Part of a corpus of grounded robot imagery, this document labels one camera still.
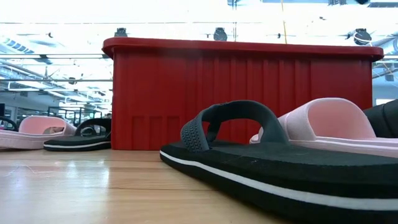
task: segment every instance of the red storage container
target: red storage container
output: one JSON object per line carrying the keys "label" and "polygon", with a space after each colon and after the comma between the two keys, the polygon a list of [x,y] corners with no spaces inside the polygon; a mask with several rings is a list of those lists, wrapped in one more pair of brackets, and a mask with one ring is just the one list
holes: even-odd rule
{"label": "red storage container", "polygon": [[[103,51],[114,60],[112,147],[159,150],[202,109],[256,100],[277,116],[321,97],[372,106],[376,47],[331,47],[115,37]],[[222,125],[220,139],[248,143],[253,121]]]}

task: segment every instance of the black sandal strap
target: black sandal strap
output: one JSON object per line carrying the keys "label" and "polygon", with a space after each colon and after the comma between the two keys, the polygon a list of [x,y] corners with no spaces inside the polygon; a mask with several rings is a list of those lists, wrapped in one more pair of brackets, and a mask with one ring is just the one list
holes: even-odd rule
{"label": "black sandal strap", "polygon": [[398,100],[383,105],[383,116],[391,131],[392,138],[398,138]]}
{"label": "black sandal strap", "polygon": [[[260,142],[289,144],[275,114],[261,103],[251,100],[213,105],[201,111],[181,129],[181,140],[189,151],[209,150],[208,143],[216,139],[221,123],[231,119],[251,119],[261,124],[264,134]],[[210,122],[207,136],[203,131],[202,121]]]}
{"label": "black sandal strap", "polygon": [[12,124],[12,127],[14,127],[12,129],[12,131],[19,131],[18,130],[18,125],[13,120],[11,120],[9,118],[6,118],[6,117],[3,117],[3,116],[0,116],[0,121],[5,121],[5,122],[7,122],[9,124]]}
{"label": "black sandal strap", "polygon": [[76,129],[76,136],[81,136],[81,130],[90,125],[98,125],[105,128],[107,133],[111,132],[112,129],[112,119],[110,118],[92,118],[82,122]]}

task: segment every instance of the slide sandal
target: slide sandal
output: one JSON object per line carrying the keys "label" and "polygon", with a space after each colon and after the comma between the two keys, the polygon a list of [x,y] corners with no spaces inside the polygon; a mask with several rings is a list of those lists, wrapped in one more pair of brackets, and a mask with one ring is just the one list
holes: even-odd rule
{"label": "slide sandal", "polygon": [[[216,140],[222,122],[239,118],[261,124],[258,144]],[[207,134],[202,121],[210,123]],[[201,111],[181,140],[160,150],[166,164],[264,210],[311,223],[398,219],[397,159],[293,146],[272,111],[255,101]]]}
{"label": "slide sandal", "polygon": [[380,138],[398,138],[398,100],[374,106],[363,111]]}
{"label": "slide sandal", "polygon": [[18,125],[13,120],[3,116],[0,116],[0,130],[19,131]]}
{"label": "slide sandal", "polygon": [[[398,157],[398,139],[378,138],[366,115],[342,98],[320,98],[281,116],[290,143],[331,151]],[[250,143],[259,142],[259,134]]]}
{"label": "slide sandal", "polygon": [[0,130],[0,148],[43,149],[45,141],[72,136],[75,130],[61,118],[29,116],[22,120],[18,132]]}
{"label": "slide sandal", "polygon": [[[97,135],[84,134],[84,130],[90,126],[102,126],[105,133]],[[77,127],[74,136],[54,139],[44,143],[44,149],[47,151],[58,152],[81,152],[94,151],[111,148],[111,119],[109,118],[93,118],[88,119]]]}

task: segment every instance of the wooden table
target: wooden table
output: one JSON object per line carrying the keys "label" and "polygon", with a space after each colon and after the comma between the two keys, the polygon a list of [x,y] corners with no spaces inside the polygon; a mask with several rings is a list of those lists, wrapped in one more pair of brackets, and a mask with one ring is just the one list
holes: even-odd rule
{"label": "wooden table", "polygon": [[159,152],[0,151],[0,223],[288,223],[173,170]]}

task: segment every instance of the bin lid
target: bin lid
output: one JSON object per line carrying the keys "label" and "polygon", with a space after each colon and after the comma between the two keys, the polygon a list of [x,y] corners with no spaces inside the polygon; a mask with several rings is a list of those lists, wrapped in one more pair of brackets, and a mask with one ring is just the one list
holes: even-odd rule
{"label": "bin lid", "polygon": [[169,49],[169,50],[199,50],[199,51],[230,51],[246,52],[251,54],[272,54],[301,57],[328,57],[328,58],[355,58],[367,59],[372,62],[384,57],[379,47],[346,47],[322,45],[295,45],[295,44],[263,44],[247,42],[223,42],[207,40],[170,40],[170,39],[143,39],[132,37],[112,37],[106,39],[103,52],[113,58],[114,48],[120,49]]}

